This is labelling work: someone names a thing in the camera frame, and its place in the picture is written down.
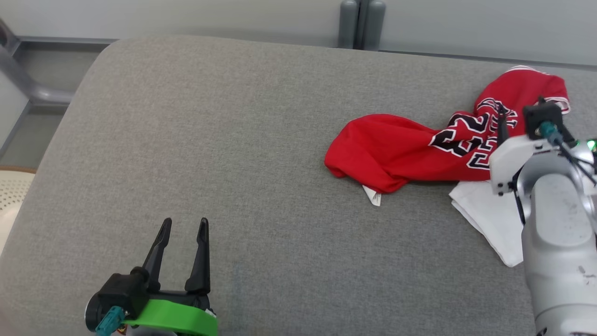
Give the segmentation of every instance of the laundry basket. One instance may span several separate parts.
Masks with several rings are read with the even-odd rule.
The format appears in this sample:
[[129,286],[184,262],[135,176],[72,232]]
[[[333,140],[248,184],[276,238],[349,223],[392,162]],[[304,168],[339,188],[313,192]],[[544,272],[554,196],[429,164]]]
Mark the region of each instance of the laundry basket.
[[35,169],[0,166],[0,255],[34,176]]

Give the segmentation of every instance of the gray fabric surface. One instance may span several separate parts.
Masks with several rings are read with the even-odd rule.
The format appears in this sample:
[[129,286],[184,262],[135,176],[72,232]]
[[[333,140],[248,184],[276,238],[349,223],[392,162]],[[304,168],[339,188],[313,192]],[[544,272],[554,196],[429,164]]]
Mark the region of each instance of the gray fabric surface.
[[[325,152],[351,119],[444,126],[510,65],[193,36],[119,41],[91,67],[0,259],[23,334],[86,335],[89,297],[174,221],[161,282],[182,289],[202,216],[221,335],[530,335],[522,267],[450,205],[454,184],[369,204]],[[597,75],[564,77],[579,136]]]

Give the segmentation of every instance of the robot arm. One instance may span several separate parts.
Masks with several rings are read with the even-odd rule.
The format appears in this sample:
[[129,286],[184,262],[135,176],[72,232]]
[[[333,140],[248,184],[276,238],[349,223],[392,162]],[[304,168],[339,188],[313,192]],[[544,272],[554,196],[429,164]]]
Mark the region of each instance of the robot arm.
[[527,135],[509,138],[492,154],[491,184],[498,195],[516,196],[537,335],[597,335],[597,222],[586,192],[593,188],[587,172],[594,171],[594,148],[568,141],[574,145],[570,148],[540,137],[533,123],[559,123],[565,130],[559,111],[544,113],[554,106],[530,108],[544,120],[529,121],[525,109],[531,127]]

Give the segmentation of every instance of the red cloth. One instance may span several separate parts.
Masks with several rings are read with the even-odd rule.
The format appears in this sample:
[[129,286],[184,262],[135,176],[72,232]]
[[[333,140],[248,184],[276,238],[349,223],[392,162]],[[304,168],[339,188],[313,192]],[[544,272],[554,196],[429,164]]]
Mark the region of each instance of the red cloth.
[[455,112],[443,130],[406,118],[373,114],[349,122],[325,155],[338,178],[350,176],[379,193],[392,193],[410,180],[484,181],[488,159],[497,147],[497,111],[507,111],[510,136],[525,134],[522,108],[539,96],[570,110],[560,77],[515,66],[489,84],[474,112]]

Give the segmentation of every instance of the green plastic part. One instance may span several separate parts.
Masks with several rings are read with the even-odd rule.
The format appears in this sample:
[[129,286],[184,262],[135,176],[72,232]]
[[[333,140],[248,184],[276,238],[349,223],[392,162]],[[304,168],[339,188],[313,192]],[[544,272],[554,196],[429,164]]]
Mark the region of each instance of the green plastic part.
[[124,320],[123,323],[189,335],[217,336],[218,334],[218,321],[214,316],[199,308],[167,300],[149,300],[136,320]]

